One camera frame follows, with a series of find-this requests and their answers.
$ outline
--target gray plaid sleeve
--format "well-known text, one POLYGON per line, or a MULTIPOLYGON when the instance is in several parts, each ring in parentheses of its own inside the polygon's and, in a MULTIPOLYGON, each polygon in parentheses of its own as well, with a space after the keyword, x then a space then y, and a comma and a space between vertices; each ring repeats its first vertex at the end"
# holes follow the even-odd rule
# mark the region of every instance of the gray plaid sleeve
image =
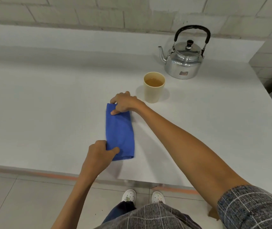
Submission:
POLYGON ((218 214, 226 228, 272 228, 272 194, 255 186, 238 186, 218 201, 218 214))

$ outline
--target beige cup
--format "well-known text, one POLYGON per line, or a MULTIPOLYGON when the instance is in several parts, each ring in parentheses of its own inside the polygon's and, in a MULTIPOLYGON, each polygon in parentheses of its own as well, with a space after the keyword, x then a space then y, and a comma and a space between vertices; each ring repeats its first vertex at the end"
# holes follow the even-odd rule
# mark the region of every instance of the beige cup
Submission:
POLYGON ((165 77, 158 72, 149 72, 145 75, 143 80, 144 80, 143 86, 145 90, 145 101, 151 104, 156 103, 163 92, 163 87, 165 86, 166 83, 165 77), (159 87, 152 87, 146 84, 146 81, 152 78, 160 80, 163 84, 159 87))

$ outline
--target aluminum kettle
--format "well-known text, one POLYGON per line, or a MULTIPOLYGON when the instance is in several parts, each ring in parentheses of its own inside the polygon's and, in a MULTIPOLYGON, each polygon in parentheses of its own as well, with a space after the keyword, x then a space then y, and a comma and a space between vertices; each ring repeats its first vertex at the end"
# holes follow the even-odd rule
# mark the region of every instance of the aluminum kettle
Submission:
POLYGON ((172 50, 169 50, 167 57, 164 57, 163 48, 159 46, 160 58, 165 63, 166 72, 177 79, 191 79, 196 76, 203 61, 203 54, 211 37, 210 30, 204 26, 188 25, 180 28, 174 37, 172 50), (188 29, 200 29, 207 33, 205 46, 201 49, 192 40, 175 44, 178 35, 188 29))

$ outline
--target folded blue cloth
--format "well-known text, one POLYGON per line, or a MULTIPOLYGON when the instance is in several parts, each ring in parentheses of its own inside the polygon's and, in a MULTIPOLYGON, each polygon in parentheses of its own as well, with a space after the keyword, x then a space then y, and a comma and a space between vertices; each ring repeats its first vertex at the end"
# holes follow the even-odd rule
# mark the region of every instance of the folded blue cloth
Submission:
POLYGON ((112 116, 111 111, 117 104, 107 104, 106 106, 106 150, 115 147, 120 148, 120 152, 115 155, 113 161, 131 159, 134 157, 135 141, 134 131, 131 122, 130 112, 122 112, 112 116))

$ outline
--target hand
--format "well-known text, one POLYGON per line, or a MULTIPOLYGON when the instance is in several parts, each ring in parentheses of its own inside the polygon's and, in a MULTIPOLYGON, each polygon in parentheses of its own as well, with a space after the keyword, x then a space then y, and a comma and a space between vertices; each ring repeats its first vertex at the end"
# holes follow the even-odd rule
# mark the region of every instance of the hand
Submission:
POLYGON ((144 104, 141 100, 137 99, 136 96, 131 96, 128 91, 125 93, 120 92, 110 101, 111 104, 116 102, 116 109, 111 112, 111 115, 116 115, 120 112, 134 111, 137 105, 144 104))
POLYGON ((92 144, 88 148, 80 176, 86 176, 94 181, 111 164, 112 159, 119 151, 118 147, 106 150, 106 140, 97 140, 95 144, 92 144))

